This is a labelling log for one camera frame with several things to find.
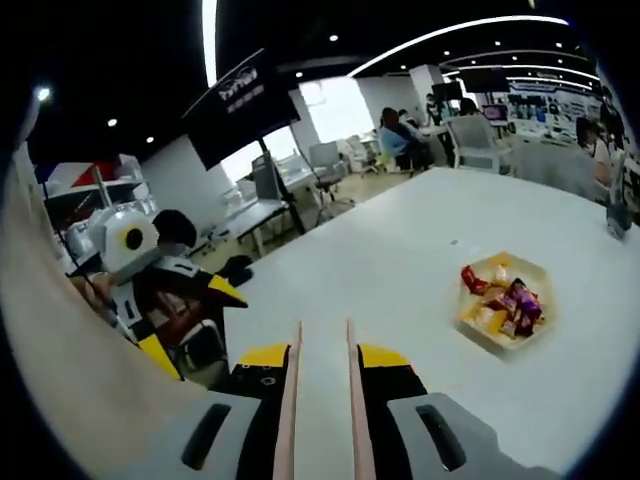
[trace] yellow robot part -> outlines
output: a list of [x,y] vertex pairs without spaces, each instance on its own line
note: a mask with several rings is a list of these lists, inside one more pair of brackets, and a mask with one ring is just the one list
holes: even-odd
[[288,346],[286,343],[281,343],[268,347],[251,348],[242,355],[238,363],[252,367],[282,367]]
[[231,298],[243,303],[245,306],[247,305],[247,301],[238,293],[238,291],[231,286],[231,284],[219,275],[214,275],[211,281],[209,282],[209,288],[214,290],[218,290]]
[[182,377],[176,370],[176,367],[171,362],[171,359],[167,355],[167,352],[160,344],[157,335],[151,335],[138,343],[140,350],[149,355],[158,365],[166,370],[169,375],[178,380],[182,380]]
[[397,352],[365,343],[359,344],[362,352],[362,363],[368,367],[401,367],[409,365],[409,360]]

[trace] pillar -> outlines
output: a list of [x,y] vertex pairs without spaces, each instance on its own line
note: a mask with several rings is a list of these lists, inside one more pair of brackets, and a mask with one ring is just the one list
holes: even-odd
[[427,94],[433,93],[433,85],[436,83],[444,83],[440,67],[436,65],[420,65],[419,67],[409,70],[413,87],[418,93],[420,100],[420,109],[425,112],[427,109]]

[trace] white robot head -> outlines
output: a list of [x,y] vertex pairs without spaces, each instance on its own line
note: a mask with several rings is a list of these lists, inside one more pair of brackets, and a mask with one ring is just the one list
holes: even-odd
[[158,231],[142,212],[117,212],[113,207],[96,211],[89,219],[88,233],[118,284],[161,256]]

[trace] desk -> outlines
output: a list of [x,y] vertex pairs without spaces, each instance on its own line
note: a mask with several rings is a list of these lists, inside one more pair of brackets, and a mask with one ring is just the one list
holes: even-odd
[[227,237],[240,239],[245,235],[251,234],[258,249],[258,254],[263,257],[265,252],[260,226],[286,210],[287,204],[285,202],[258,199],[240,213],[233,217],[227,217],[222,223],[216,225],[209,233],[209,240],[215,242],[216,239],[222,240]]
[[[283,177],[283,181],[287,190],[293,191],[303,186],[312,187],[315,183],[315,176],[311,170],[303,169]],[[209,241],[215,242],[217,239],[228,237],[239,239],[251,234],[258,254],[262,257],[264,256],[264,246],[260,226],[283,213],[286,207],[286,203],[281,201],[252,198],[229,212],[225,219],[207,234],[207,237]]]
[[441,135],[443,133],[447,133],[447,127],[444,125],[433,126],[433,127],[421,127],[420,133],[426,137],[431,135]]
[[[460,268],[503,249],[548,269],[560,313],[509,362],[452,325]],[[347,318],[359,342],[402,352],[427,390],[491,425],[504,453],[563,473],[603,427],[640,347],[639,264],[640,230],[614,240],[595,203],[433,169],[254,263],[239,288],[249,308],[225,312],[230,361],[303,322],[296,478],[353,478]]]
[[594,161],[577,144],[522,135],[506,137],[504,143],[513,148],[517,178],[594,198]]

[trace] black ceiling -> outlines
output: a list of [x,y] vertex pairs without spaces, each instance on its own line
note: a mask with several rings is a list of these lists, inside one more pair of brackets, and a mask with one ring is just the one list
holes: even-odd
[[[37,82],[51,88],[30,139],[36,161],[93,161],[115,152],[141,157],[178,132],[178,119],[207,88],[201,0],[73,0],[42,2],[31,28],[42,39]],[[394,0],[218,0],[218,77],[259,48],[267,48],[291,88],[299,81],[345,75],[365,61],[425,33],[461,22],[535,14],[526,0],[422,2]],[[330,42],[330,35],[338,35]],[[502,45],[496,47],[495,40]],[[557,65],[561,42],[582,55],[566,26],[518,22],[473,27],[408,48],[360,75],[383,75],[424,63],[483,52],[519,53],[516,63]],[[512,54],[477,59],[512,62]],[[563,66],[593,73],[593,65],[563,57]],[[301,79],[295,77],[302,71]],[[116,118],[114,128],[107,121]],[[154,137],[147,144],[145,139]]]

